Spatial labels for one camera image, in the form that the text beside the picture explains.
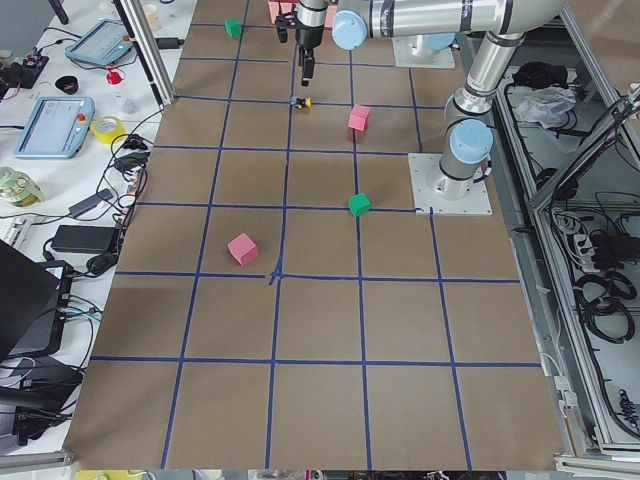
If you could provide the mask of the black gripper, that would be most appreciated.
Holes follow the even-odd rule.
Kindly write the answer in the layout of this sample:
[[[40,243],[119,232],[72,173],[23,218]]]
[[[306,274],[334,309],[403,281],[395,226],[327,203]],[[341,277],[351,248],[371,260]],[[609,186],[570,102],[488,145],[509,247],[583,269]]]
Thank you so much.
[[[314,75],[315,56],[313,48],[321,44],[326,20],[325,0],[300,0],[296,19],[298,29],[296,42],[298,48],[298,66],[301,69],[301,86],[308,87]]]

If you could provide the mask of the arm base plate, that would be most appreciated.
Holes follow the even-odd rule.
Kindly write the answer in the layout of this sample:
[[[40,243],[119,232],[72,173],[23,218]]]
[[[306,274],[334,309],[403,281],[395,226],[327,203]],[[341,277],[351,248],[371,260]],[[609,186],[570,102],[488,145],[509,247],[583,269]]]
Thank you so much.
[[[454,33],[396,37],[392,40],[395,65],[404,68],[453,69]]]
[[[414,210],[422,215],[490,216],[485,182],[453,180],[440,168],[441,154],[409,153]]]

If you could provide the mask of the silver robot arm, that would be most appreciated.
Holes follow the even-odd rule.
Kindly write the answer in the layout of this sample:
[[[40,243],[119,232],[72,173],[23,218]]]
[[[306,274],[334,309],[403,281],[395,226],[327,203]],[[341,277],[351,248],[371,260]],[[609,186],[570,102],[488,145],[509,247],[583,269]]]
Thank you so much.
[[[527,32],[558,15],[563,1],[340,1],[333,40],[344,50],[368,38],[390,39],[440,33],[483,32],[463,87],[446,105],[446,147],[427,174],[429,188],[447,200],[464,198],[493,135],[479,118]]]
[[[279,11],[274,20],[279,41],[295,36],[303,87],[313,79],[316,65],[314,50],[323,39],[327,26],[329,1],[299,1],[289,12]],[[369,38],[393,39],[409,54],[430,62],[449,47],[455,38],[453,26],[433,20],[446,12],[443,1],[336,1],[336,13],[330,25],[334,44],[352,51]]]

